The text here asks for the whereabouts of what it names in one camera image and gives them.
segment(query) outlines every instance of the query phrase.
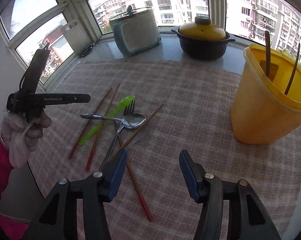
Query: chopstick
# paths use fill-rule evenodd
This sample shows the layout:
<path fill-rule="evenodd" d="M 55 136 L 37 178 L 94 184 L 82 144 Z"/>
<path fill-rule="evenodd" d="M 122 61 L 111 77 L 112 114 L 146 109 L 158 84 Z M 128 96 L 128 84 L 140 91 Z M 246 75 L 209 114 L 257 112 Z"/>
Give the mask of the chopstick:
<path fill-rule="evenodd" d="M 104 116 L 108 115 L 109 109 L 111 108 L 111 105 L 113 104 L 114 98 L 115 98 L 117 90 L 119 88 L 119 85 L 120 84 L 118 84 L 118 86 L 116 87 L 116 90 L 115 90 L 115 92 L 114 92 L 114 94 L 113 94 L 113 96 L 112 96 L 112 98 L 111 98 L 111 100 L 110 100 L 110 102 L 108 104 L 108 107 L 107 107 L 107 109 L 105 111 Z M 104 123 L 105 123 L 105 120 L 102 120 L 101 123 L 100 123 L 100 129 L 98 130 L 98 132 L 96 134 L 96 138 L 95 138 L 94 143 L 92 145 L 92 150 L 91 150 L 91 152 L 89 154 L 89 158 L 88 158 L 87 165 L 86 165 L 86 171 L 89 171 L 90 165 L 92 164 L 92 158 L 94 157 L 95 149 L 96 149 L 96 145 L 97 145 L 97 141 L 98 141 L 98 139 L 100 137 L 101 131 L 103 130 Z"/>
<path fill-rule="evenodd" d="M 109 92 L 110 92 L 111 90 L 112 90 L 112 88 L 110 88 L 110 89 L 107 91 L 106 95 L 104 95 L 104 97 L 102 98 L 102 100 L 99 102 L 99 104 L 97 105 L 97 107 L 96 107 L 96 109 L 95 109 L 95 111 L 94 111 L 94 114 L 98 111 L 98 109 L 100 108 L 100 106 L 102 105 L 102 103 L 104 102 L 105 98 L 108 96 L 108 94 L 109 94 Z M 69 160 L 73 157 L 74 152 L 75 152 L 75 150 L 76 150 L 76 148 L 77 148 L 77 146 L 78 146 L 78 144 L 79 144 L 79 141 L 80 141 L 80 139 L 83 137 L 83 135 L 84 135 L 84 133 L 85 133 L 85 131 L 86 131 L 86 129 L 87 129 L 89 123 L 91 122 L 91 120 L 92 120 L 92 119 L 88 119 L 88 120 L 87 120 L 86 125 L 84 126 L 84 128 L 83 128 L 82 131 L 81 131 L 81 133 L 79 134 L 78 139 L 76 140 L 76 142 L 75 142 L 75 144 L 74 144 L 74 146 L 73 146 L 73 148 L 72 148 L 72 150 L 70 151 L 70 154 L 69 154 L 69 156 L 68 156 L 68 159 L 69 159 Z"/>
<path fill-rule="evenodd" d="M 297 50 L 297 56 L 296 56 L 295 64 L 294 64 L 294 67 L 293 67 L 293 71 L 292 71 L 291 77 L 289 79 L 289 83 L 287 84 L 286 90 L 284 92 L 284 94 L 286 96 L 289 93 L 290 86 L 292 85 L 292 82 L 293 82 L 293 79 L 294 79 L 294 75 L 295 75 L 295 71 L 296 71 L 297 63 L 298 63 L 298 57 L 299 57 L 299 49 L 300 49 L 300 47 L 301 47 L 301 44 L 299 43 L 298 44 L 298 50 Z"/>
<path fill-rule="evenodd" d="M 115 130 L 117 131 L 117 127 L 116 127 L 116 123 L 114 121 L 114 128 Z M 120 136 L 118 135 L 118 142 L 119 142 L 119 146 L 121 147 L 123 145 L 123 142 L 120 138 Z M 138 182 L 137 182 L 137 179 L 136 179 L 136 176 L 135 176 L 135 173 L 134 171 L 132 170 L 132 166 L 131 166 L 131 163 L 130 163 L 130 159 L 127 155 L 127 162 L 126 162 L 126 166 L 127 166 L 127 169 L 128 169 L 128 172 L 129 172 L 129 175 L 131 176 L 131 179 L 132 179 L 132 183 L 134 185 L 134 189 L 138 195 L 138 199 L 139 199 L 139 202 L 141 204 L 141 207 L 143 208 L 144 212 L 145 212 L 145 215 L 148 219 L 149 222 L 152 222 L 153 221 L 153 217 L 152 217 L 152 214 L 150 213 L 149 209 L 148 209 L 148 206 L 147 206 L 147 203 L 144 199 L 144 196 L 140 190 L 140 187 L 138 185 Z"/>
<path fill-rule="evenodd" d="M 265 75 L 269 78 L 271 71 L 271 39 L 269 31 L 265 31 L 265 47 L 266 47 L 266 68 Z"/>
<path fill-rule="evenodd" d="M 159 106 L 149 117 L 146 118 L 145 122 L 132 134 L 131 137 L 129 137 L 126 142 L 120 147 L 121 149 L 124 149 L 129 143 L 134 139 L 134 137 L 139 134 L 139 132 L 144 128 L 144 126 L 154 117 L 155 114 L 158 113 L 158 111 L 163 107 L 164 105 Z"/>

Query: glove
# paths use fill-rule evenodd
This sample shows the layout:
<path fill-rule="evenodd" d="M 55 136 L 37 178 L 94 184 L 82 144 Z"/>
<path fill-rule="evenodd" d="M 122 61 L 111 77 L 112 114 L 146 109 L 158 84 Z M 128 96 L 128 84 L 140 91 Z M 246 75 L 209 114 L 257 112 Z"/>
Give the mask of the glove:
<path fill-rule="evenodd" d="M 31 152 L 35 151 L 39 138 L 43 137 L 43 128 L 51 125 L 52 120 L 44 110 L 40 117 L 27 123 L 21 114 L 8 112 L 0 126 L 0 136 L 9 149 L 9 161 L 14 168 L 25 166 Z"/>

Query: metal screw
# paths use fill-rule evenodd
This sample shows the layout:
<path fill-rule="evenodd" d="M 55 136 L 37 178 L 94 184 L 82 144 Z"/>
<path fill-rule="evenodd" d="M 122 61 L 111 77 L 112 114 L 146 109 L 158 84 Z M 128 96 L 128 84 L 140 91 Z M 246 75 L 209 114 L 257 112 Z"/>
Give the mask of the metal screw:
<path fill-rule="evenodd" d="M 67 179 L 63 178 L 58 181 L 59 184 L 64 185 L 67 183 Z"/>
<path fill-rule="evenodd" d="M 214 174 L 213 173 L 206 173 L 205 178 L 206 179 L 212 179 L 212 178 L 214 178 Z"/>
<path fill-rule="evenodd" d="M 241 179 L 241 180 L 240 180 L 240 184 L 241 184 L 242 186 L 247 186 L 247 185 L 248 185 L 248 182 L 247 182 L 246 180 L 244 180 L 244 179 Z"/>
<path fill-rule="evenodd" d="M 103 176 L 103 173 L 101 171 L 96 171 L 96 172 L 94 172 L 93 176 L 95 178 L 100 178 L 101 176 Z"/>

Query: pot handle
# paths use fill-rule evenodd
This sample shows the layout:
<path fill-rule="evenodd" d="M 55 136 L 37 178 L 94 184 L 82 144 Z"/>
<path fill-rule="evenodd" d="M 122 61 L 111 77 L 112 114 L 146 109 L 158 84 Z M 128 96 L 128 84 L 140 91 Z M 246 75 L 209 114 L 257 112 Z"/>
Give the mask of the pot handle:
<path fill-rule="evenodd" d="M 172 28 L 171 31 L 174 32 L 174 33 L 177 33 L 179 27 L 180 27 L 180 25 L 179 26 L 175 26 L 175 27 Z"/>
<path fill-rule="evenodd" d="M 228 42 L 236 41 L 236 40 L 235 40 L 235 36 L 234 36 L 233 34 L 230 34 L 230 33 L 229 33 L 229 36 L 230 36 L 230 37 L 227 39 Z"/>

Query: dark brown pot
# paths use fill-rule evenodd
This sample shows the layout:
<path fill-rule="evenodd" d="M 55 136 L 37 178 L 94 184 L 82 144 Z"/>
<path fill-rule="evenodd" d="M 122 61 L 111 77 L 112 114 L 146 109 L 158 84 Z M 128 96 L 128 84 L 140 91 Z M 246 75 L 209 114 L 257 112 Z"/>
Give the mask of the dark brown pot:
<path fill-rule="evenodd" d="M 214 60 L 224 55 L 229 42 L 235 41 L 235 36 L 226 33 L 226 39 L 222 41 L 195 40 L 179 33 L 179 26 L 172 28 L 177 34 L 182 50 L 193 58 L 203 60 Z"/>

